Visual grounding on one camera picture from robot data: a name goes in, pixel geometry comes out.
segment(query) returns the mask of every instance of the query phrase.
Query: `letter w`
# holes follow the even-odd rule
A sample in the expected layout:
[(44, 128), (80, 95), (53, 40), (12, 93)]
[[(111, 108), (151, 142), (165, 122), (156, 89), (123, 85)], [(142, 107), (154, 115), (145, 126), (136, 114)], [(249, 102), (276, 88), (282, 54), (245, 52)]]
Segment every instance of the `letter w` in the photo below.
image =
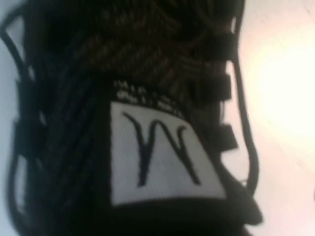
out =
[(193, 183), (196, 185), (200, 185), (200, 180), (196, 173), (193, 170), (193, 164), (187, 154), (187, 150), (184, 144), (183, 140), (183, 131), (186, 129), (184, 126), (179, 126), (177, 128), (177, 137), (179, 139), (179, 147), (177, 147), (176, 142), (174, 141), (173, 137), (171, 136), (168, 128), (166, 125), (160, 121), (160, 120), (153, 120), (150, 124), (149, 129), (149, 139), (147, 143), (144, 142), (143, 135), (142, 135), (142, 128), (141, 125), (127, 113), (123, 113), (123, 115), (130, 120), (136, 131), (137, 140), (139, 144), (139, 156), (140, 156), (140, 173), (139, 173), (139, 181), (138, 181), (138, 187), (142, 187), (146, 185), (147, 178), (148, 178), (148, 172), (149, 172), (149, 165), (152, 158), (152, 151), (154, 147), (155, 142), (155, 132), (157, 125), (160, 125), (162, 130), (164, 131), (168, 141), (170, 142), (173, 150), (175, 151), (177, 157), (180, 159), (181, 163), (186, 168), (188, 174), (190, 175)]

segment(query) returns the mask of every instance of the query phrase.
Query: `shoe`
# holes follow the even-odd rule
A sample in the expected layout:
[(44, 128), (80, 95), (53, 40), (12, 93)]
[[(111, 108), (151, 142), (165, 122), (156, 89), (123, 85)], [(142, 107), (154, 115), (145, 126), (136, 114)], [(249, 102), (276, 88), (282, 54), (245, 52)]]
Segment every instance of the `shoe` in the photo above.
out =
[[(7, 193), (20, 235), (231, 236), (262, 221), (237, 52), (244, 7), (29, 0), (8, 15), (0, 33), (21, 81)], [(5, 32), (18, 15), (25, 61)], [(220, 160), (237, 148), (222, 121), (227, 61), (250, 158), (247, 189)], [(28, 161), (23, 213), (14, 200), (18, 156)]]

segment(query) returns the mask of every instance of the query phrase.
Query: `shoe tongue label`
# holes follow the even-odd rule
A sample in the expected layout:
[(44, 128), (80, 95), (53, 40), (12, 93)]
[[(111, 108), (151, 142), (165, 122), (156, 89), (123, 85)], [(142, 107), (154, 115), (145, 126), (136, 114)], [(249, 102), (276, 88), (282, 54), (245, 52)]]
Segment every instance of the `shoe tongue label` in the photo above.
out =
[(178, 102), (124, 79), (110, 102), (111, 205), (225, 199), (210, 158)]

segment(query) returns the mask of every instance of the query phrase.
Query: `shoe tongue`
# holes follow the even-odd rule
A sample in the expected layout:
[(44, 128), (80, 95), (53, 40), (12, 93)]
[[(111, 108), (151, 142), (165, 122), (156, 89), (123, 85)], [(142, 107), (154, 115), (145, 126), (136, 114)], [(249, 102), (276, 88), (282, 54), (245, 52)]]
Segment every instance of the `shoe tongue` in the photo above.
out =
[(106, 221), (138, 230), (261, 222), (252, 196), (218, 162), (220, 152), (205, 148), (187, 108), (131, 78), (107, 73), (98, 81), (95, 197)]

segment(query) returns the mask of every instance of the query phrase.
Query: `white surface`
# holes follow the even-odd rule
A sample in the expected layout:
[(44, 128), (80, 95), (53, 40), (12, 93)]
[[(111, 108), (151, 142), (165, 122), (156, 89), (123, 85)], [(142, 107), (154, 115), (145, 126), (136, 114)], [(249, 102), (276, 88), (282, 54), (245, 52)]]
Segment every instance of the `white surface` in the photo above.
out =
[[(0, 19), (17, 0), (0, 0)], [(20, 42), (21, 24), (11, 35)], [(254, 236), (315, 235), (315, 1), (248, 0), (240, 45), (241, 65), (254, 139), (260, 156), (255, 198), (264, 223)], [(1, 189), (10, 153), (12, 121), (17, 116), (13, 60), (0, 43)], [(235, 102), (227, 105), (240, 151), (224, 155), (233, 173), (245, 178), (247, 153)], [(3, 194), (0, 234), (15, 235)]]

